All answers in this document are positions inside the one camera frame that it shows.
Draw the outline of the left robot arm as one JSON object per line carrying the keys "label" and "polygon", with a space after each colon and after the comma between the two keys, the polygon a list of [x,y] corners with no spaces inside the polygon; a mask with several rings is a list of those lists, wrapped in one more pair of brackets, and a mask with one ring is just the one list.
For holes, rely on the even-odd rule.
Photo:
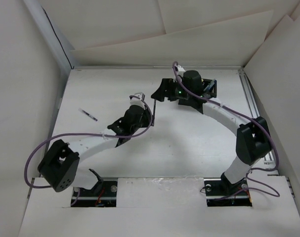
{"label": "left robot arm", "polygon": [[90,136],[71,143],[61,139],[53,142],[38,171],[57,193],[75,187],[96,196],[103,188],[103,178],[92,168],[80,171],[79,164],[104,150],[123,145],[140,128],[147,128],[151,123],[148,108],[131,105],[123,117],[107,126],[105,136]]}

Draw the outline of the purple gel pen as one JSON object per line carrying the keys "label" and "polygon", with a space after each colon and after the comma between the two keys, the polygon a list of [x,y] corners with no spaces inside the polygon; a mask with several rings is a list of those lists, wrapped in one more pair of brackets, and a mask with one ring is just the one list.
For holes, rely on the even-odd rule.
{"label": "purple gel pen", "polygon": [[84,115],[88,116],[90,119],[94,120],[94,121],[98,121],[98,119],[96,117],[94,117],[92,114],[88,113],[87,111],[79,108],[79,111],[81,113],[83,113]]}

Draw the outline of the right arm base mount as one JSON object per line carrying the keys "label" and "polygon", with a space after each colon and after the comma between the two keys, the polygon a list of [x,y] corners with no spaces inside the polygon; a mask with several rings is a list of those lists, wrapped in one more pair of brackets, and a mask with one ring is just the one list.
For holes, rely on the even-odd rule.
{"label": "right arm base mount", "polygon": [[207,207],[252,207],[247,187],[245,179],[227,187],[221,178],[204,178],[204,186],[200,192],[206,195]]}

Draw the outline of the black slotted organizer container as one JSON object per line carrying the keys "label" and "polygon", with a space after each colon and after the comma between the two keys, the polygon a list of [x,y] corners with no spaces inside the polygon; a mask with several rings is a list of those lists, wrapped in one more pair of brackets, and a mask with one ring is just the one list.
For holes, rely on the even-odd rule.
{"label": "black slotted organizer container", "polygon": [[[212,89],[212,91],[204,91],[204,89],[206,88],[206,86],[209,84],[210,81],[211,81],[211,79],[202,79],[203,90],[197,96],[199,96],[200,98],[205,98],[205,99],[216,98],[216,96],[217,96],[217,86],[214,87]],[[179,101],[178,101],[179,105],[189,106],[189,107],[192,107],[192,108],[196,109],[197,111],[202,110],[203,103],[205,103],[205,101],[203,101],[201,99],[198,99],[196,97],[193,97],[192,95],[188,100],[179,99]]]}

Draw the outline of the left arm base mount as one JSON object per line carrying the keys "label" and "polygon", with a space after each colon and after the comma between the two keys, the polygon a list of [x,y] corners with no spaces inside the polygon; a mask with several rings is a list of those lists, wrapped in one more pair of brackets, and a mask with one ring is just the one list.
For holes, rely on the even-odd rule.
{"label": "left arm base mount", "polygon": [[89,169],[94,177],[91,189],[73,188],[71,207],[116,207],[118,178],[102,178]]}

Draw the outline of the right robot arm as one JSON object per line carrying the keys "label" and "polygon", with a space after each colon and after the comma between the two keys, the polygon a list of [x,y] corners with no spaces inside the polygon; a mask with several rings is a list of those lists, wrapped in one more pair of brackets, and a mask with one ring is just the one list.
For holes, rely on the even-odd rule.
{"label": "right robot arm", "polygon": [[237,191],[252,166],[272,149],[268,139],[268,126],[264,118],[248,121],[225,110],[217,99],[216,80],[203,79],[190,70],[180,74],[180,81],[164,78],[151,98],[160,102],[165,99],[190,106],[201,114],[215,119],[236,136],[236,158],[222,173],[219,189],[223,195]]}

